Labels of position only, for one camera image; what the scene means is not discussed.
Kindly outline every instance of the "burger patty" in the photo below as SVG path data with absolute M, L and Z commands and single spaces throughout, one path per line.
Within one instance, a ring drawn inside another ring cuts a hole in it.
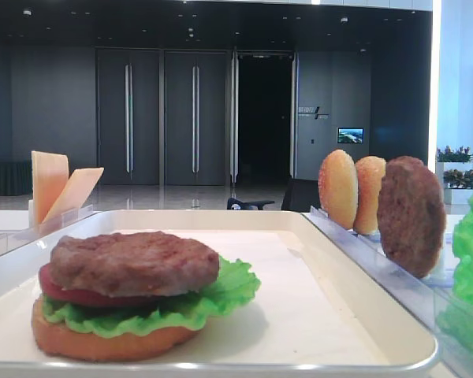
M 218 278 L 219 256 L 194 239 L 164 232 L 62 237 L 51 252 L 52 280 L 110 297 L 180 295 Z
M 437 263 L 446 222 L 437 177 L 414 157 L 389 161 L 377 215 L 385 255 L 412 275 L 426 276 Z

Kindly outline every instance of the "bottom bun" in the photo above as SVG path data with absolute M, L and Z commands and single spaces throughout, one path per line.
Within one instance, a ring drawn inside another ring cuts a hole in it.
M 35 341 L 46 354 L 86 361 L 138 361 L 152 358 L 185 343 L 199 331 L 183 327 L 161 328 L 146 336 L 125 333 L 104 339 L 93 333 L 77 333 L 64 324 L 51 324 L 42 314 L 42 297 L 35 301 L 32 329 Z

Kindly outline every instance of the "tray rim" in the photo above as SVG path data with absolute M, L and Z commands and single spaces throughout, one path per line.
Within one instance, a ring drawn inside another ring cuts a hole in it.
M 26 246 L 30 246 L 33 243 L 37 243 L 41 239 L 53 235 L 57 232 L 62 232 L 67 228 L 76 228 L 80 226 L 81 223 L 85 221 L 89 221 L 96 217 L 104 217 L 108 214 L 119 214 L 119 213 L 223 213 L 224 210 L 203 210 L 203 209 L 115 209 L 115 210 L 107 210 L 107 211 L 98 211 L 93 212 L 92 214 L 71 222 L 69 224 L 63 224 L 60 228 L 52 230 L 51 232 L 45 233 L 40 235 L 37 239 L 32 239 L 28 243 L 25 243 L 18 248 L 9 251 L 8 253 L 0 256 L 0 259 L 4 256 L 8 256 L 9 253 L 18 253 L 21 249 L 25 248 Z M 372 374 L 375 376 L 381 375 L 385 373 L 394 374 L 394 373 L 404 373 L 407 371 L 414 371 L 419 372 L 426 369 L 432 369 L 435 365 L 440 362 L 441 357 L 441 344 L 437 336 L 431 331 L 429 327 L 424 324 L 410 309 L 403 305 L 403 303 L 392 293 L 387 290 L 387 288 L 379 283 L 358 261 L 354 260 L 354 258 L 347 254 L 346 251 L 337 244 L 332 237 L 330 237 L 325 230 L 320 228 L 315 222 L 313 222 L 309 217 L 307 217 L 304 213 L 295 213 L 290 211 L 259 211 L 255 212 L 255 214 L 282 214 L 287 213 L 290 217 L 299 217 L 302 221 L 306 222 L 310 226 L 314 227 L 317 232 L 321 232 L 337 249 L 339 249 L 343 254 L 347 255 L 352 262 L 354 262 L 359 269 L 361 269 L 370 279 L 372 279 L 381 289 L 384 290 L 386 294 L 391 296 L 391 298 L 399 305 L 403 310 L 407 313 L 411 314 L 413 318 L 418 321 L 427 331 L 430 333 L 430 337 L 434 343 L 434 350 L 432 351 L 431 355 L 427 358 L 423 359 L 422 361 L 408 364 L 408 365 L 323 365 L 323 364 L 265 364 L 265 363 L 245 363 L 245 364 L 235 364 L 235 363 L 160 363 L 160 364 L 141 364 L 141 363 L 128 363 L 126 365 L 118 364 L 118 363 L 105 363 L 105 364 L 92 364 L 87 363 L 84 361 L 49 361 L 49 362 L 38 362 L 38 361 L 0 361 L 0 371 L 7 370 L 7 369 L 22 369 L 29 372 L 55 372 L 61 370 L 69 370 L 69 371 L 81 371 L 81 372 L 185 372 L 189 370 L 190 372 L 254 372 L 254 373 L 264 373 L 264 372 L 274 372 L 274 373 L 291 373 L 291 372 L 312 372 L 312 373 L 336 373 L 336 374 L 350 374 L 354 372 L 364 374 Z M 222 230 L 230 231 L 231 228 L 222 228 Z M 355 239 L 356 242 L 361 243 L 362 245 L 366 246 L 370 249 L 366 243 L 358 240 L 357 238 L 353 238 L 351 234 L 348 232 L 345 233 L 347 237 Z

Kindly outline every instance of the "door handle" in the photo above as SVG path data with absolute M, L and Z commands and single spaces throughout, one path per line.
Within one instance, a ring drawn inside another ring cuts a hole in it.
M 125 134 L 126 134 L 126 172 L 130 173 L 129 160 L 129 65 L 125 66 Z
M 196 173 L 196 66 L 192 68 L 191 170 Z
M 135 139 L 133 137 L 133 66 L 129 65 L 129 170 L 135 170 Z
M 196 173 L 199 172 L 199 67 L 196 66 Z

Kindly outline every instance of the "potted plant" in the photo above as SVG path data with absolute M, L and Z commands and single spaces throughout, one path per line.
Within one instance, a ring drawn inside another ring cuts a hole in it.
M 452 150 L 447 146 L 444 150 L 437 149 L 436 153 L 436 176 L 443 188 L 447 188 L 444 181 L 444 172 L 451 169 L 458 171 L 468 171 L 473 168 L 473 155 L 470 154 L 470 147 L 461 146 L 457 150 Z
M 461 172 L 450 169 L 444 174 L 445 203 L 448 205 L 467 205 L 468 199 L 473 195 L 473 169 Z

